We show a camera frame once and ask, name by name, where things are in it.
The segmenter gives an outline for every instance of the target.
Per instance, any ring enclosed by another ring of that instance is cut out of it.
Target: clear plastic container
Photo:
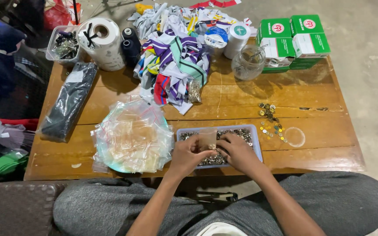
[[[199,133],[200,129],[206,128],[206,127],[201,127],[201,128],[180,128],[176,132],[177,138],[180,137],[181,133],[187,133],[187,132],[197,132]],[[214,128],[217,128],[218,131],[220,130],[230,130],[230,129],[248,129],[250,131],[250,135],[252,136],[252,144],[253,144],[253,150],[255,151],[257,158],[259,158],[260,161],[263,162],[262,160],[262,153],[260,152],[260,145],[259,145],[259,137],[257,136],[257,129],[255,125],[248,124],[248,125],[238,125],[238,126],[216,126]],[[217,168],[217,167],[226,167],[230,166],[229,164],[225,165],[203,165],[203,166],[197,166],[196,169],[205,169],[205,168]]]
[[[57,26],[57,27],[55,27],[52,31],[52,36],[50,37],[49,44],[47,45],[46,59],[48,59],[50,61],[58,62],[63,67],[67,67],[67,68],[74,67],[75,63],[77,63],[77,62],[83,62],[84,59],[85,59],[85,56],[86,56],[86,52],[85,52],[85,50],[83,50],[81,48],[81,46],[78,47],[77,55],[72,59],[65,59],[65,60],[56,59],[56,55],[52,51],[52,49],[55,48],[55,44],[56,44],[55,40],[58,38],[60,31],[74,32],[74,31],[78,30],[78,27],[79,26]]]
[[[258,77],[264,67],[265,51],[256,45],[245,45],[231,61],[234,77],[240,80]]]

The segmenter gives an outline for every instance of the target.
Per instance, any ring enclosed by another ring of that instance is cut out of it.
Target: plastic tray
[[[79,26],[57,26],[52,31],[52,36],[50,37],[49,44],[47,45],[46,50],[46,59],[50,61],[56,61],[59,64],[61,64],[63,67],[74,67],[75,63],[84,61],[84,58],[86,56],[85,50],[81,48],[81,46],[78,47],[77,55],[72,59],[66,59],[66,60],[59,60],[55,59],[55,54],[52,52],[52,49],[55,48],[56,39],[58,38],[59,31],[65,31],[65,32],[74,32],[78,29]]]
[[[176,137],[179,141],[179,137],[181,133],[186,133],[186,132],[198,132],[199,130],[205,128],[205,127],[200,127],[200,128],[180,128],[176,132]],[[217,128],[218,131],[220,130],[229,130],[229,129],[248,129],[250,131],[250,135],[252,136],[252,144],[253,144],[253,150],[255,151],[257,157],[259,158],[260,161],[263,162],[262,160],[262,153],[260,152],[260,145],[259,145],[259,138],[257,136],[257,129],[255,125],[238,125],[238,126],[214,126],[214,128]],[[196,169],[205,169],[205,168],[217,168],[217,167],[226,167],[230,166],[229,164],[226,165],[204,165],[204,166],[197,166]]]

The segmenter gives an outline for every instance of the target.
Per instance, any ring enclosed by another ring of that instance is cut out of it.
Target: black fabric in plastic bag
[[[66,142],[97,73],[94,63],[78,62],[63,84],[58,99],[39,127],[45,139]]]

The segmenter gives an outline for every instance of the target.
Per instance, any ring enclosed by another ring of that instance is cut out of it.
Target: glass jar
[[[252,80],[262,73],[265,67],[265,51],[256,45],[245,45],[231,61],[234,77]]]

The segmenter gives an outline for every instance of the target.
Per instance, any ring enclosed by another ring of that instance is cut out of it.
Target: red logo
[[[279,34],[282,31],[284,31],[284,26],[280,23],[276,23],[276,24],[272,25],[272,31]]]
[[[304,26],[307,28],[307,29],[313,29],[316,27],[316,23],[311,20],[311,19],[307,19],[304,21]]]

